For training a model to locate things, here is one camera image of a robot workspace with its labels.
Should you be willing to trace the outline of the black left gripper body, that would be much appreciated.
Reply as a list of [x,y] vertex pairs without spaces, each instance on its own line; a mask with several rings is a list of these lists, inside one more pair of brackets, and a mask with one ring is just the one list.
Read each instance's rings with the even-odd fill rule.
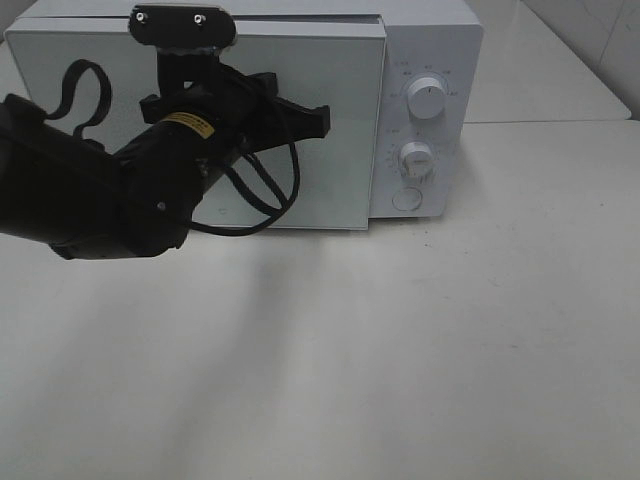
[[236,130],[253,150],[326,137],[330,131],[329,106],[307,108],[278,93],[276,73],[244,75],[222,65],[213,85],[196,82],[167,95],[150,95],[140,101],[140,107],[148,124],[170,113],[193,110],[216,125]]

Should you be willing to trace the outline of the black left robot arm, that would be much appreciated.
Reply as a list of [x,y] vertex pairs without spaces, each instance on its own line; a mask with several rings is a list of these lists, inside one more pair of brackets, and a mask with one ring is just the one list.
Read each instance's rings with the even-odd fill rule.
[[112,104],[106,72],[73,62],[58,107],[8,95],[1,104],[1,230],[66,259],[155,257],[191,232],[256,234],[296,201],[294,158],[284,189],[259,153],[324,138],[328,106],[281,98],[272,72],[246,76],[217,63],[140,103],[145,130],[115,152],[85,136]]

